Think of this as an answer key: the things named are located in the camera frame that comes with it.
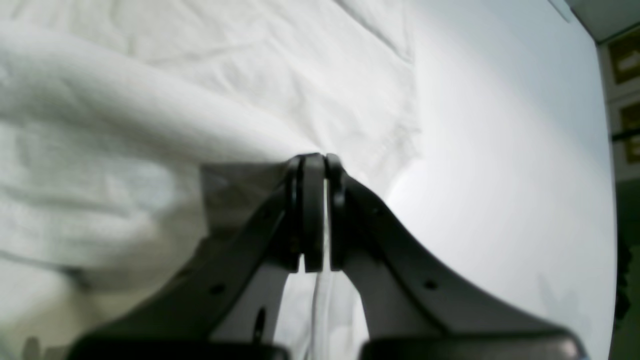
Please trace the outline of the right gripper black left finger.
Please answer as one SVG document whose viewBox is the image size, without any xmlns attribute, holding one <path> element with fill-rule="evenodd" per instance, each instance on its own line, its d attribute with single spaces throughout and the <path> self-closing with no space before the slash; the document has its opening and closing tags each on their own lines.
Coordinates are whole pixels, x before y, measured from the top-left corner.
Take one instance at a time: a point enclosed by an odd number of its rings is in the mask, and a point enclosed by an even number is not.
<svg viewBox="0 0 640 360">
<path fill-rule="evenodd" d="M 124 316 L 84 335 L 69 360 L 288 360 L 274 343 L 282 294 L 304 260 L 323 268 L 325 159 L 298 155 L 220 252 Z"/>
</svg>

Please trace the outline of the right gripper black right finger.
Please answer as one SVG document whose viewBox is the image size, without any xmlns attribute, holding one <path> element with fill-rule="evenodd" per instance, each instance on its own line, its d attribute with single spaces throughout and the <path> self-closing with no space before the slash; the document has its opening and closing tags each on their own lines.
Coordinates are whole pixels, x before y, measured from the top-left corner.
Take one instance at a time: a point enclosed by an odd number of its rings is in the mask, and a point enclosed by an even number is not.
<svg viewBox="0 0 640 360">
<path fill-rule="evenodd" d="M 331 268 L 359 292 L 361 360 L 586 360 L 578 337 L 480 289 L 426 250 L 386 203 L 326 157 Z"/>
</svg>

